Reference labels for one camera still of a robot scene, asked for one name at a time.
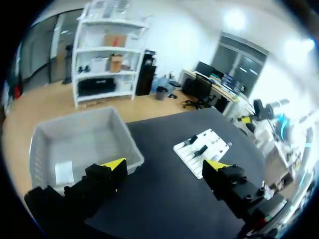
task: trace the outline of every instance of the office chair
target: office chair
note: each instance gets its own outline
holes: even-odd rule
[[[211,85],[212,83],[209,80],[201,75],[196,74],[196,79],[192,84],[190,95],[194,96],[198,100],[196,102],[191,100],[185,101],[183,108],[185,109],[186,106],[193,106],[197,110],[202,108],[210,108],[211,105],[209,103],[215,98],[215,96],[210,96]]]

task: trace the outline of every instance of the desk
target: desk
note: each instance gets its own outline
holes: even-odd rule
[[[196,78],[196,74],[199,74],[205,78],[212,79],[212,80],[216,80],[214,77],[207,77],[204,76],[198,72],[194,72],[194,71],[188,71],[186,69],[183,69],[180,76],[179,76],[179,80],[178,82],[181,84],[181,87],[183,87],[185,80],[187,78]],[[239,101],[239,97],[238,96],[233,96],[230,93],[228,93],[227,91],[225,91],[224,89],[222,89],[220,86],[218,85],[212,85],[212,91],[211,91],[211,95],[216,95],[217,98],[216,100],[214,100],[213,105],[217,102],[217,100],[222,96],[224,98],[226,98],[229,103],[226,107],[226,109],[223,112],[223,115],[227,116],[229,114],[229,112],[231,111],[231,109],[233,108],[234,103],[237,103]]]
[[[232,142],[221,162],[236,163],[260,186],[264,156],[252,141],[214,108],[132,122],[128,128],[145,162],[86,223],[119,238],[235,238],[244,222],[217,201],[173,146],[211,128]]]

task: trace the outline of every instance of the white tray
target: white tray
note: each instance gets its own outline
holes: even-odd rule
[[[209,159],[218,162],[228,151],[231,143],[224,142],[218,134],[209,128],[203,133],[198,134],[197,140],[193,144],[188,146],[184,145],[184,142],[179,143],[175,145],[173,149],[196,178],[201,179],[203,177],[203,161]],[[202,155],[194,157],[194,153],[205,145],[208,147],[206,151]]]

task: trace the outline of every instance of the shelf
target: shelf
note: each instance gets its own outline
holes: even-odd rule
[[[77,80],[95,78],[95,77],[104,77],[104,76],[124,76],[124,75],[135,75],[136,71],[120,71],[120,72],[89,72],[89,73],[80,73],[76,75]]]
[[[98,47],[85,47],[85,48],[76,49],[76,53],[99,52],[99,51],[122,51],[122,52],[134,52],[134,53],[142,52],[142,50],[139,50],[139,49],[117,47],[117,46],[98,46]]]
[[[133,28],[148,28],[149,26],[141,21],[134,20],[124,20],[124,19],[113,19],[113,18],[100,18],[100,19],[84,19],[83,23],[85,24],[110,24],[110,25],[121,25],[129,26]]]
[[[114,97],[114,96],[130,96],[131,94],[132,94],[132,91],[126,91],[126,92],[114,91],[114,92],[97,94],[97,95],[92,95],[92,96],[79,96],[77,98],[77,101],[83,102],[83,101],[97,100],[97,99]]]

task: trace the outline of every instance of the cardboard box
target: cardboard box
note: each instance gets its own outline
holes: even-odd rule
[[[112,55],[110,60],[110,72],[120,72],[121,65],[123,61],[123,56],[121,55]]]
[[[104,36],[104,45],[125,47],[126,38],[127,38],[126,35],[106,34]]]

